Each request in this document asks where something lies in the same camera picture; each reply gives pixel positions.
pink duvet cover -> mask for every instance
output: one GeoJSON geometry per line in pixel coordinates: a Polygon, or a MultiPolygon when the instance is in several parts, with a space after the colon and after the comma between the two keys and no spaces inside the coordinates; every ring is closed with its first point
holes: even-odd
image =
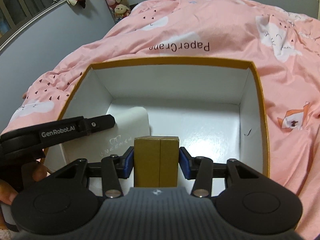
{"type": "Polygon", "coordinates": [[[248,0],[150,0],[100,41],[41,75],[3,131],[54,121],[91,63],[184,55],[253,61],[260,74],[271,178],[303,203],[297,232],[320,233],[320,22],[248,0]]]}

pink bedding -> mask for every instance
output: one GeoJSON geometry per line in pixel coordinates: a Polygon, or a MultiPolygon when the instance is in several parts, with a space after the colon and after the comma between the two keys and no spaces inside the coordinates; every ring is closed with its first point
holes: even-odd
{"type": "Polygon", "coordinates": [[[297,232],[311,240],[320,233],[319,38],[318,20],[254,1],[145,1],[41,75],[4,132],[56,120],[91,63],[159,55],[251,60],[268,115],[270,175],[302,200],[297,232]]]}

